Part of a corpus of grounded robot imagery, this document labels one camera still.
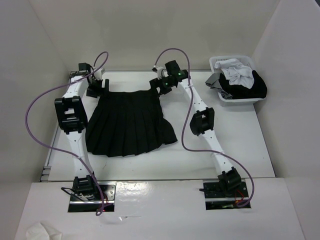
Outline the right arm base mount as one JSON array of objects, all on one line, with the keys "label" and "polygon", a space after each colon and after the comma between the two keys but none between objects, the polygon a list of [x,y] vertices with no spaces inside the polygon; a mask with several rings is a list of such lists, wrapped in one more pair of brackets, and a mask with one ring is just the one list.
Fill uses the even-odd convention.
[{"label": "right arm base mount", "polygon": [[249,199],[247,185],[244,181],[235,190],[227,194],[222,192],[217,181],[204,181],[203,187],[199,191],[204,194],[207,211],[251,208],[250,203],[242,207],[238,206],[238,204],[242,205]]}]

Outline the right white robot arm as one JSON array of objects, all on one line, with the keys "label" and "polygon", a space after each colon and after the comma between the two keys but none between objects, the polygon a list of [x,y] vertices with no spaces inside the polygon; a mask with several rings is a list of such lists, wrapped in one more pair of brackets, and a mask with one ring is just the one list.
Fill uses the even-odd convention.
[{"label": "right white robot arm", "polygon": [[202,100],[193,85],[187,70],[181,70],[175,60],[169,61],[165,67],[154,65],[152,71],[157,77],[150,81],[156,88],[158,95],[165,95],[172,91],[172,87],[181,90],[190,101],[188,109],[189,128],[193,135],[203,139],[213,155],[213,164],[216,169],[218,186],[216,191],[229,197],[237,192],[242,183],[242,178],[233,164],[233,159],[225,154],[216,136],[215,110]]}]

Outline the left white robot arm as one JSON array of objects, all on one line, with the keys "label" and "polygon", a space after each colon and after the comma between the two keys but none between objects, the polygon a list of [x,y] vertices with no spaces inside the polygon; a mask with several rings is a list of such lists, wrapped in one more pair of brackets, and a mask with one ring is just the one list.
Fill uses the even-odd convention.
[{"label": "left white robot arm", "polygon": [[94,170],[90,164],[86,146],[88,117],[82,102],[84,95],[99,98],[104,93],[102,74],[104,70],[95,69],[88,63],[79,63],[78,71],[70,74],[71,85],[66,93],[54,100],[58,125],[69,141],[75,169],[73,186],[66,192],[75,201],[92,201],[100,197],[100,188],[94,182]]}]

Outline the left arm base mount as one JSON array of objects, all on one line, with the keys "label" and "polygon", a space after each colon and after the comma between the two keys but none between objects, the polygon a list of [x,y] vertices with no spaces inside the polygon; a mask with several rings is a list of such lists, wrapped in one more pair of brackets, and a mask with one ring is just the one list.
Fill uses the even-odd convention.
[{"label": "left arm base mount", "polygon": [[[103,212],[113,212],[115,209],[116,186],[115,181],[99,182],[104,197]],[[83,195],[76,194],[75,190],[70,187],[60,188],[69,196],[68,212],[69,213],[88,213],[96,212],[102,206],[100,193],[90,193]]]}]

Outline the black pleated skirt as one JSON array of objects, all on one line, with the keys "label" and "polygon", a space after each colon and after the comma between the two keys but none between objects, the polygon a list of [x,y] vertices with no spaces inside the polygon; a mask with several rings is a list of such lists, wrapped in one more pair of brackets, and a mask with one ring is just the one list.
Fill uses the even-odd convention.
[{"label": "black pleated skirt", "polygon": [[102,95],[85,134],[87,151],[109,158],[148,153],[177,140],[152,89]]}]

